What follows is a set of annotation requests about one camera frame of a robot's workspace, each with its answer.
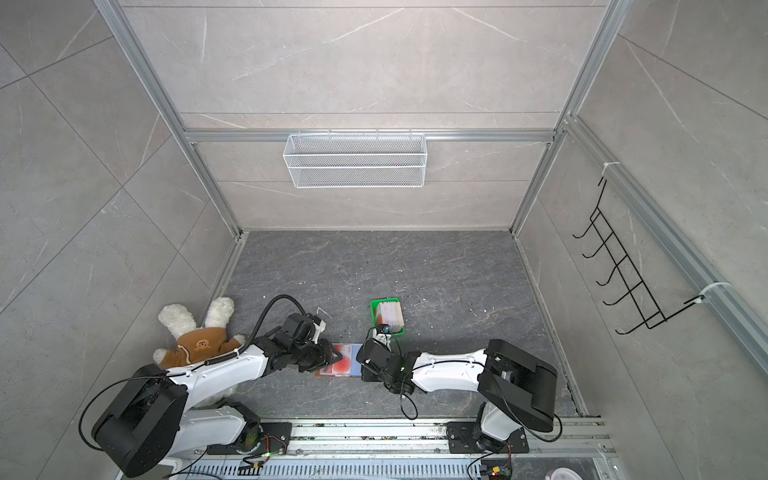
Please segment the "brown leather card holder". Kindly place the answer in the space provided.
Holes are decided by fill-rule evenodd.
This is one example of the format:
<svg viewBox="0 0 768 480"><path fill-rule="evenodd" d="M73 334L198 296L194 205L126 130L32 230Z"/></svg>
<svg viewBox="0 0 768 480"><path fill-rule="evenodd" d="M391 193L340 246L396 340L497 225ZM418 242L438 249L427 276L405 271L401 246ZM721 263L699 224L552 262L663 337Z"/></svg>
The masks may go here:
<svg viewBox="0 0 768 480"><path fill-rule="evenodd" d="M356 360L362 345L360 343L334 343L334 348L342 358L316 372L317 377L327 378L360 378L361 364Z"/></svg>

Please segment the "green plastic card bin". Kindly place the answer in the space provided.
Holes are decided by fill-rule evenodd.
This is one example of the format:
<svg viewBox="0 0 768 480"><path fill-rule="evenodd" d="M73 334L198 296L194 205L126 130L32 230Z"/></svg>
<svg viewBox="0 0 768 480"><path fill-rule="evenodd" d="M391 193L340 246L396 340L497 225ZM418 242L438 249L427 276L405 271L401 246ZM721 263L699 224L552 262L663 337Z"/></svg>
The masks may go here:
<svg viewBox="0 0 768 480"><path fill-rule="evenodd" d="M387 325L394 336L406 333L405 320L399 298L376 299L370 302L372 325Z"/></svg>

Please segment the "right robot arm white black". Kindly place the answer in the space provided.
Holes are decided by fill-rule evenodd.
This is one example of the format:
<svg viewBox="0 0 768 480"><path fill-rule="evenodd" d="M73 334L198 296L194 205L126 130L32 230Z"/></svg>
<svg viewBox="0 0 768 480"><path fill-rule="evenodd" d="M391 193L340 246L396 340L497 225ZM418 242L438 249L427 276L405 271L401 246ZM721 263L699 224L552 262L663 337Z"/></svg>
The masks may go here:
<svg viewBox="0 0 768 480"><path fill-rule="evenodd" d="M562 435L555 413L558 372L554 366L504 341L465 354L393 351L381 336L368 339L357 353L365 382L379 382L408 399L418 390L475 392L485 399L474 436L490 444L507 442L523 430L537 439Z"/></svg>

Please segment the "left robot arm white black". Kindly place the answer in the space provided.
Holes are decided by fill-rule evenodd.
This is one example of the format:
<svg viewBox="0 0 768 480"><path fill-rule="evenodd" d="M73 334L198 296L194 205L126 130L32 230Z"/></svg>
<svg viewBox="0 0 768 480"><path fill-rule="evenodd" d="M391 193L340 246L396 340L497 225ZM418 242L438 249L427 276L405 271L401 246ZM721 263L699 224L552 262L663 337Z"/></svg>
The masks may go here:
<svg viewBox="0 0 768 480"><path fill-rule="evenodd" d="M194 450L259 451L266 446L260 417L222 394L288 366L315 372L339 362L341 353L321 336L324 328L319 317L294 313L264 335L252 332L230 353L170 369L146 365L117 381L119 392L80 438L128 478Z"/></svg>

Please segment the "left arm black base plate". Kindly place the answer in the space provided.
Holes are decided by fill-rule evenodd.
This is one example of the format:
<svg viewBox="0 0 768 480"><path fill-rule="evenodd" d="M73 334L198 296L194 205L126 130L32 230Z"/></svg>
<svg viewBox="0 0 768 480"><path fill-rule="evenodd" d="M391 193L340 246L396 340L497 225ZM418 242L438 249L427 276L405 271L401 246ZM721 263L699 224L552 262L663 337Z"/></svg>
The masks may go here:
<svg viewBox="0 0 768 480"><path fill-rule="evenodd" d="M291 439L290 422L249 423L233 444L210 445L210 455L255 455L285 453Z"/></svg>

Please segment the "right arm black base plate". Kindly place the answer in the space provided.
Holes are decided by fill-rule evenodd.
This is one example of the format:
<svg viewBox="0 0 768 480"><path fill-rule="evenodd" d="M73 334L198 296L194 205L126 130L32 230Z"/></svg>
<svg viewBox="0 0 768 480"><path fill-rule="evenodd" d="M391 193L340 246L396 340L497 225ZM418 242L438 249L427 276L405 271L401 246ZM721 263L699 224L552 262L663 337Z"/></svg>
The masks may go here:
<svg viewBox="0 0 768 480"><path fill-rule="evenodd" d="M511 452L524 454L530 451L522 428L513 431L505 440L498 440L482 433L478 422L448 422L446 437L452 454Z"/></svg>

